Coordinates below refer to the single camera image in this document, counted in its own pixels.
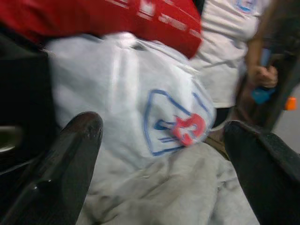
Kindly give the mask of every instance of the person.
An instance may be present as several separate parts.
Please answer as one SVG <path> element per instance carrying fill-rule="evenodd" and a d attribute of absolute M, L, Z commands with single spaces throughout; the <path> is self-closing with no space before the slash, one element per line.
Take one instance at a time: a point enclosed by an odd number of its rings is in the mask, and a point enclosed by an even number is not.
<path fill-rule="evenodd" d="M 235 105 L 239 67 L 243 60 L 248 80 L 267 88 L 277 84 L 277 70 L 260 65 L 264 31 L 278 0 L 206 0 L 202 12 L 202 45 L 191 65 L 217 109 L 214 128 Z"/>

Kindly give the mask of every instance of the hand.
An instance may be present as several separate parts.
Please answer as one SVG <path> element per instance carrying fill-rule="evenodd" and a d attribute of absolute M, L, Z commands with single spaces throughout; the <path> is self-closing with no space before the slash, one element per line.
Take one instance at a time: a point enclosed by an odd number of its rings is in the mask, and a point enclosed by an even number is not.
<path fill-rule="evenodd" d="M 266 88 L 274 88 L 278 82 L 278 72 L 275 67 L 255 66 L 248 70 L 248 75 L 251 83 L 256 86 Z"/>

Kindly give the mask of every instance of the printed logo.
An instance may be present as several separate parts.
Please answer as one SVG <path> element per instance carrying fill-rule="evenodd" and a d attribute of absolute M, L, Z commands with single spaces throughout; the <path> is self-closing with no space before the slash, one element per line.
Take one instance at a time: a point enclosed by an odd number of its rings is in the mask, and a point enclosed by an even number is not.
<path fill-rule="evenodd" d="M 151 20 L 155 14 L 155 4 L 149 0 L 141 0 L 140 9 L 137 14 L 144 19 Z"/>
<path fill-rule="evenodd" d="M 191 93 L 191 96 L 197 110 L 204 112 L 212 121 L 210 112 L 198 95 Z M 152 155 L 176 151 L 199 141 L 204 137 L 206 127 L 206 121 L 199 114 L 186 110 L 166 91 L 150 92 L 144 115 L 144 134 Z"/>
<path fill-rule="evenodd" d="M 187 25 L 185 25 L 184 23 L 166 15 L 166 14 L 161 14 L 158 18 L 158 20 L 160 22 L 163 22 L 163 23 L 166 23 L 166 24 L 169 24 L 171 25 L 172 27 L 174 28 L 177 28 L 179 30 L 186 30 L 187 29 Z"/>
<path fill-rule="evenodd" d="M 256 0 L 233 0 L 234 6 L 245 14 L 251 14 L 256 6 Z"/>
<path fill-rule="evenodd" d="M 128 0 L 106 0 L 116 6 L 120 6 L 122 8 L 128 8 Z"/>

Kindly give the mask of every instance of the red fabric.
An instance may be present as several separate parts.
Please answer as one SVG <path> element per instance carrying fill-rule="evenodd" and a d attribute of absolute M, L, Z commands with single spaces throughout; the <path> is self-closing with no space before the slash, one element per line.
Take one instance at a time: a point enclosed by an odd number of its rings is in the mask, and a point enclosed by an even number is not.
<path fill-rule="evenodd" d="M 0 21 L 36 43 L 128 31 L 191 58 L 201 42 L 192 0 L 0 0 Z"/>

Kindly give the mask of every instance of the red logo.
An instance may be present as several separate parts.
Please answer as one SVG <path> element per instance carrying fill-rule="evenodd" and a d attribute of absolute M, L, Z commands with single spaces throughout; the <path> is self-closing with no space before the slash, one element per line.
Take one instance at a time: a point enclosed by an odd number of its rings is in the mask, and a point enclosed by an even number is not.
<path fill-rule="evenodd" d="M 189 146 L 193 143 L 193 139 L 200 137 L 204 131 L 204 119 L 198 114 L 192 114 L 186 120 L 176 117 L 176 124 L 172 132 L 185 146 Z"/>

